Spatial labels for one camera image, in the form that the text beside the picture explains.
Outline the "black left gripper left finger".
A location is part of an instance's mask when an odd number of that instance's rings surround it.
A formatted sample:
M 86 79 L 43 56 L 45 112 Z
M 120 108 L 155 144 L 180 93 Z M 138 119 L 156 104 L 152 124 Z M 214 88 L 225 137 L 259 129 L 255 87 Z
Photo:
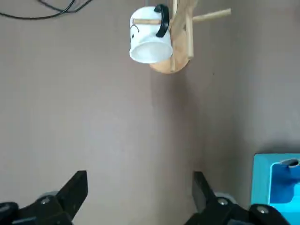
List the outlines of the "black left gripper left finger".
M 73 219 L 88 196 L 86 170 L 77 171 L 54 194 L 46 194 L 20 208 L 15 202 L 0 204 L 2 225 L 72 225 Z

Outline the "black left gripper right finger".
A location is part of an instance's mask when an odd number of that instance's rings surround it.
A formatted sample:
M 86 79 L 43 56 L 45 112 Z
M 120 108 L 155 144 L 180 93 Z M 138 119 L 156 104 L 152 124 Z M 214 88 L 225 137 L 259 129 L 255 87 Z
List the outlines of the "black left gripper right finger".
M 192 196 L 197 209 L 187 225 L 288 225 L 289 222 L 275 208 L 253 204 L 248 209 L 229 198 L 216 196 L 204 174 L 193 172 Z

